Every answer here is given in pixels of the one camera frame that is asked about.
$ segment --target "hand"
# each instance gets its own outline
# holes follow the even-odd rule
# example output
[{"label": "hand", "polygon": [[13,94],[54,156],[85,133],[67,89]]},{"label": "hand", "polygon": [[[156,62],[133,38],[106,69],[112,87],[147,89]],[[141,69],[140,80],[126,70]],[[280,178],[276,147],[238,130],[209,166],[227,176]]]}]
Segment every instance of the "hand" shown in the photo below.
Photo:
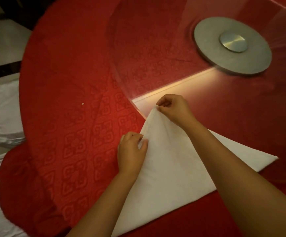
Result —
[{"label": "hand", "polygon": [[167,94],[156,103],[157,110],[182,129],[195,120],[187,101],[181,95]]},{"label": "hand", "polygon": [[142,138],[141,134],[128,132],[121,137],[118,145],[119,174],[133,178],[134,181],[139,175],[147,152],[147,139],[143,140],[141,149],[138,148],[138,143]]}]

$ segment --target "forearm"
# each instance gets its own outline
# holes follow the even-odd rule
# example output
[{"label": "forearm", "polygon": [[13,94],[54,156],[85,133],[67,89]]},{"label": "forearm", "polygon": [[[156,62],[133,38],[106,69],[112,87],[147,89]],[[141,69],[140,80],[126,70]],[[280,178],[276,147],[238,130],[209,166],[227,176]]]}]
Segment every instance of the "forearm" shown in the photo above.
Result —
[{"label": "forearm", "polygon": [[286,196],[228,150],[197,120],[189,120],[183,129],[244,234],[286,234]]},{"label": "forearm", "polygon": [[118,174],[67,237],[110,237],[135,179]]}]

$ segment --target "white napkin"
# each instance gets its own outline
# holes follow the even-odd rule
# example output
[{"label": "white napkin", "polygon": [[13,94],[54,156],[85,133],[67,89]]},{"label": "white napkin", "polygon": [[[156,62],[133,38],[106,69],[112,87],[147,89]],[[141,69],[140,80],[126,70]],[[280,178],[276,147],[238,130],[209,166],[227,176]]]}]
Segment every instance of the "white napkin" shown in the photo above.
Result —
[{"label": "white napkin", "polygon": [[[276,156],[252,149],[211,131],[255,171]],[[141,130],[149,139],[146,158],[129,192],[112,237],[140,227],[216,190],[187,134],[153,108]]]}]

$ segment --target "round table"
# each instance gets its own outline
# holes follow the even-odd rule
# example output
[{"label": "round table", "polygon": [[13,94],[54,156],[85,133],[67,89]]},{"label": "round table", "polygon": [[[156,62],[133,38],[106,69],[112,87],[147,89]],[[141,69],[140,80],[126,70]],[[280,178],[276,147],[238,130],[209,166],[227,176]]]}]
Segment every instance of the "round table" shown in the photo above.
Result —
[{"label": "round table", "polygon": [[[239,76],[205,61],[193,31],[212,16],[258,31],[270,67]],[[117,173],[121,135],[139,132],[166,93],[183,95],[210,130],[277,155],[261,174],[286,193],[286,0],[58,0],[22,61],[27,142],[0,169],[6,217],[32,236],[64,235]],[[239,235],[217,192],[125,235],[195,233]]]}]

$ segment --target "metal turntable base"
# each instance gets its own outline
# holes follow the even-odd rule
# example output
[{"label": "metal turntable base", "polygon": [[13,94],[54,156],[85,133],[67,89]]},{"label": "metal turntable base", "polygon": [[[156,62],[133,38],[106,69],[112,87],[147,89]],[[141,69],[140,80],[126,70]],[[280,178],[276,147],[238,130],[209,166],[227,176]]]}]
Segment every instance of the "metal turntable base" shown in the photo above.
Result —
[{"label": "metal turntable base", "polygon": [[206,58],[231,72],[256,74],[271,63],[267,41],[253,28],[234,19],[204,19],[197,24],[194,36]]}]

